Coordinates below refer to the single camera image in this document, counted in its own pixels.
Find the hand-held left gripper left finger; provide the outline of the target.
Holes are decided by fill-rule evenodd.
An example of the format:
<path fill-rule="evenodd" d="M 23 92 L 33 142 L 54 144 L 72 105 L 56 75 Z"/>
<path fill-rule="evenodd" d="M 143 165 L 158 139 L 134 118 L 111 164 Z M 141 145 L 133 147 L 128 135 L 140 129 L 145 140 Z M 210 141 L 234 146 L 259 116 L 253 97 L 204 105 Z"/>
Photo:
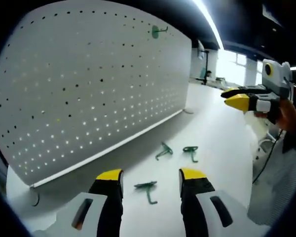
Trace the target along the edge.
<path fill-rule="evenodd" d="M 123 170 L 98 175 L 88 192 L 69 201 L 56 216 L 57 237 L 118 237 L 123 214 Z"/>

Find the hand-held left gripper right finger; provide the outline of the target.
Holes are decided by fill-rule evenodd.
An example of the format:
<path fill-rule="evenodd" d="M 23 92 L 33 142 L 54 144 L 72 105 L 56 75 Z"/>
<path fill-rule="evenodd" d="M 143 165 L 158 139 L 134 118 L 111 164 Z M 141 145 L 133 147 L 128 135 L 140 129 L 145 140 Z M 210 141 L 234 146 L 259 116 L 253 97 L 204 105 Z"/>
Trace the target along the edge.
<path fill-rule="evenodd" d="M 248 237 L 245 207 L 224 191 L 215 190 L 207 176 L 180 168 L 181 214 L 187 237 Z"/>

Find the person's right hand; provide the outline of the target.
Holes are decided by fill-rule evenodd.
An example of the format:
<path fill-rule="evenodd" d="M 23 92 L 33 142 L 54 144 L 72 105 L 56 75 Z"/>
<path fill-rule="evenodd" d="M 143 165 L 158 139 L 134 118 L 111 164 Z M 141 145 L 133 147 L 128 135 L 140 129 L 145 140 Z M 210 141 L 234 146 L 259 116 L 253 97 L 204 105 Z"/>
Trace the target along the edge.
<path fill-rule="evenodd" d="M 294 131 L 296 129 L 296 108 L 293 103 L 287 99 L 280 100 L 281 115 L 277 120 L 277 125 L 285 131 Z"/>

